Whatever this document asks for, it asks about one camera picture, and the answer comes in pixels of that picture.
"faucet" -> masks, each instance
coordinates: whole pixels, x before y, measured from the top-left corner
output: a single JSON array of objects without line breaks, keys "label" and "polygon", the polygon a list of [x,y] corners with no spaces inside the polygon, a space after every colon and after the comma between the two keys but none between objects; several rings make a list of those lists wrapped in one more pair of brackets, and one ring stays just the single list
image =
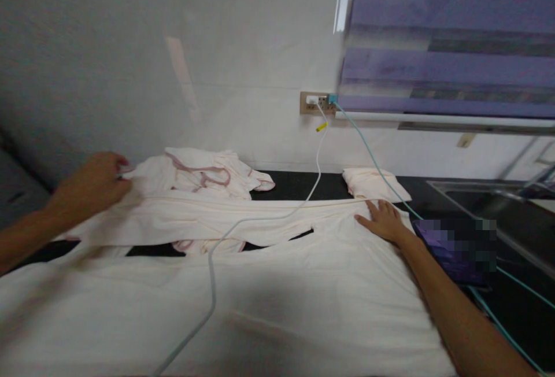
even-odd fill
[{"label": "faucet", "polygon": [[518,195],[521,197],[526,198],[529,195],[528,192],[532,190],[535,186],[538,186],[542,189],[549,191],[552,194],[555,194],[555,190],[553,190],[553,175],[555,174],[555,162],[551,164],[551,166],[547,167],[545,170],[541,171],[539,174],[534,176],[527,182],[524,187],[519,191]]}]

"left hand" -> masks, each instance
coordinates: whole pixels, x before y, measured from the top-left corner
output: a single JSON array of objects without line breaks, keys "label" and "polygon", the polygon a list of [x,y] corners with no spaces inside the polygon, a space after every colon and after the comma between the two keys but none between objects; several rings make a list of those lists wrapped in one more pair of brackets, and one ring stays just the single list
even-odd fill
[{"label": "left hand", "polygon": [[118,179],[125,157],[104,151],[93,154],[54,192],[44,211],[69,224],[79,224],[121,201],[131,190],[131,181]]}]

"pixelated screen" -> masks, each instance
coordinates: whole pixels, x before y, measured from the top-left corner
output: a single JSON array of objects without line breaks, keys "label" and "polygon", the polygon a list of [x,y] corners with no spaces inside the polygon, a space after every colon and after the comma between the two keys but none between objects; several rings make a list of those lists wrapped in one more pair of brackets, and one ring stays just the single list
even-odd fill
[{"label": "pixelated screen", "polygon": [[417,220],[417,235],[457,284],[488,287],[495,263],[495,221]]}]

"stainless steel sink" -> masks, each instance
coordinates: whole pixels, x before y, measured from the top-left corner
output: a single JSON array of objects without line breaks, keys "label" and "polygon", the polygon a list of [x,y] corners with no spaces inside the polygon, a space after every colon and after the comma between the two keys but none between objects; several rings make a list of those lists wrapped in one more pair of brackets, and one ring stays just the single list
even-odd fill
[{"label": "stainless steel sink", "polygon": [[555,215],[517,192],[519,184],[428,182],[474,219],[497,221],[497,237],[555,280]]}]

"power outlet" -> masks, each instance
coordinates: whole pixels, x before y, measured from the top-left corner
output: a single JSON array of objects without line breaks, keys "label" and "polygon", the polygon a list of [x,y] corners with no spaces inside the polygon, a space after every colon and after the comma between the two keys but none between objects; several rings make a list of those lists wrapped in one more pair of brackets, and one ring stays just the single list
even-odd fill
[{"label": "power outlet", "polygon": [[328,101],[328,93],[313,93],[307,91],[301,91],[301,114],[321,115],[320,110],[318,110],[316,104],[306,103],[306,97],[308,95],[318,96],[318,104],[322,108],[324,114],[335,115],[337,107],[335,106],[335,104],[330,104],[330,102]]}]

